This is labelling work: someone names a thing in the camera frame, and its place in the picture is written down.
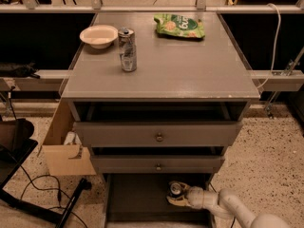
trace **aluminum can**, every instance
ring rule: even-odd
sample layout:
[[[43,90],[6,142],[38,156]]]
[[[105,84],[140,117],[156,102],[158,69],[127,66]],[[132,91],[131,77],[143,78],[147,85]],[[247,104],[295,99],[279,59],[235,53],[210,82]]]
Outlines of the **aluminum can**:
[[[118,30],[118,38],[122,70],[132,72],[137,68],[134,29],[120,28]]]

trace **drawer knob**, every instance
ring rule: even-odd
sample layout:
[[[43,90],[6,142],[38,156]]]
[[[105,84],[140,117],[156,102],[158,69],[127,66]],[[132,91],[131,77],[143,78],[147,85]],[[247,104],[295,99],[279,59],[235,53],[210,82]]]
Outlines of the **drawer knob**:
[[[157,164],[156,164],[156,170],[157,170],[157,171],[162,171],[162,165],[159,164],[159,163],[157,163]]]
[[[163,141],[163,135],[162,133],[158,133],[157,136],[156,136],[156,141],[157,142],[162,142]]]

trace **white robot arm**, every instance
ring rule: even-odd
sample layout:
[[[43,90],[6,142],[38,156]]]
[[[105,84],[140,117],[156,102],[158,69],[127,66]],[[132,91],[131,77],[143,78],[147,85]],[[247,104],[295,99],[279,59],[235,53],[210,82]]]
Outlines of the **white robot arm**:
[[[214,216],[223,219],[236,217],[242,228],[291,228],[282,218],[275,215],[256,216],[232,190],[222,189],[215,193],[179,181],[172,181],[169,185],[170,195],[167,200],[173,205],[207,209]]]

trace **white bowl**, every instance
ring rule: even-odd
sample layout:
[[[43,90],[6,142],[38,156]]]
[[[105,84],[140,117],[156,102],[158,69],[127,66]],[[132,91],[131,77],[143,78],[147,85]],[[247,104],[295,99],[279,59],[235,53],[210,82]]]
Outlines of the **white bowl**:
[[[89,27],[80,33],[80,39],[96,49],[109,47],[117,37],[117,29],[105,25]]]

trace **chip bag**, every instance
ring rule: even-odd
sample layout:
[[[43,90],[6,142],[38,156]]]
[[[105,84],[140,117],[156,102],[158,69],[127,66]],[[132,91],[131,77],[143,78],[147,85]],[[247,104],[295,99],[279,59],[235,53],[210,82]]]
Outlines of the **chip bag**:
[[[154,15],[157,22],[157,32],[183,38],[203,38],[205,36],[201,20],[198,21],[185,16],[157,13]]]

